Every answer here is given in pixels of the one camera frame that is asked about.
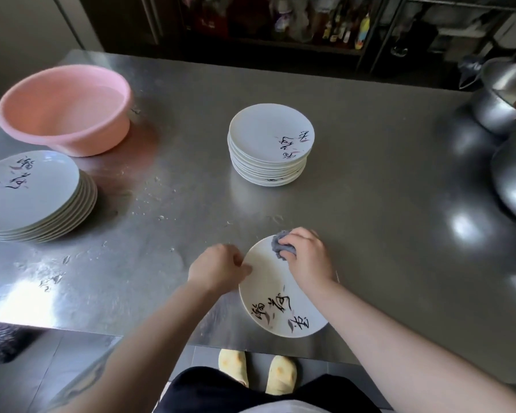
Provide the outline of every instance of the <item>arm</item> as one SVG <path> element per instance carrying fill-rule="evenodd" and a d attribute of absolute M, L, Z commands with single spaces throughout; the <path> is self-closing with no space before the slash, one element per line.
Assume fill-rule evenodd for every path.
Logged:
<path fill-rule="evenodd" d="M 348 344 L 399 413 L 516 413 L 516 393 L 459 356 L 414 333 L 346 290 L 316 234 L 279 241 L 296 282 Z"/>
<path fill-rule="evenodd" d="M 250 273 L 242 262 L 233 245 L 207 249 L 189 268 L 187 283 L 64 388 L 46 411 L 151 412 L 195 327 L 222 294 Z"/>

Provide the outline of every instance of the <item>stainless steel pot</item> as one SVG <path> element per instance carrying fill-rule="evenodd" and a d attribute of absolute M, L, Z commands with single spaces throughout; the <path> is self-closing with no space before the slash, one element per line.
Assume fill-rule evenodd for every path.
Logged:
<path fill-rule="evenodd" d="M 493 58 L 480 71 L 484 87 L 476 91 L 470 103 L 476 120 L 497 135 L 515 129 L 516 63 L 509 58 Z"/>
<path fill-rule="evenodd" d="M 516 216 L 516 134 L 495 152 L 491 176 L 499 197 Z"/>

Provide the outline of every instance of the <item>steel countertop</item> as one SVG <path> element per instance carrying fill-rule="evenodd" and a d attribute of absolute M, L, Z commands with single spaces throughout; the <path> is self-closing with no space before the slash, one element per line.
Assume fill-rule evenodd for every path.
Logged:
<path fill-rule="evenodd" d="M 130 82 L 127 139 L 76 159 L 100 187 L 62 239 L 0 243 L 0 322 L 124 335 L 185 282 L 209 245 L 246 252 L 282 229 L 316 229 L 341 282 L 395 319 L 516 383 L 516 219 L 492 190 L 499 141 L 462 107 L 469 94 L 72 51 Z M 316 132 L 302 176 L 263 188 L 231 167 L 235 113 L 275 102 Z M 0 159 L 38 149 L 0 130 Z M 357 363 L 327 326 L 274 336 L 222 297 L 191 344 Z"/>

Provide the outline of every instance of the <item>hand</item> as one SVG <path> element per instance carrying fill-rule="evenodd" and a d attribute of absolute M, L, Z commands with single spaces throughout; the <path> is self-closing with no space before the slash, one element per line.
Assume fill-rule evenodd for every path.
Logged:
<path fill-rule="evenodd" d="M 243 265 L 243 255 L 235 245 L 218 244 L 195 259 L 189 267 L 187 282 L 220 297 L 237 288 L 252 270 L 250 265 Z"/>
<path fill-rule="evenodd" d="M 335 280 L 325 245 L 314 231 L 297 227 L 280 239 L 279 243 L 290 244 L 296 248 L 296 255 L 286 250 L 282 250 L 280 254 L 289 263 L 296 283 L 306 294 L 325 281 Z"/>

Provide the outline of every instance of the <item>foot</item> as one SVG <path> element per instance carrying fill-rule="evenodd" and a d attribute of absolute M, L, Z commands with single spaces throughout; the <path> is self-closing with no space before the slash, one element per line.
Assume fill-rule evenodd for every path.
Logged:
<path fill-rule="evenodd" d="M 274 396 L 290 394 L 296 384 L 296 365 L 286 356 L 275 355 L 269 366 L 266 393 Z"/>
<path fill-rule="evenodd" d="M 247 358 L 244 352 L 222 349 L 218 356 L 218 368 L 248 388 Z"/>

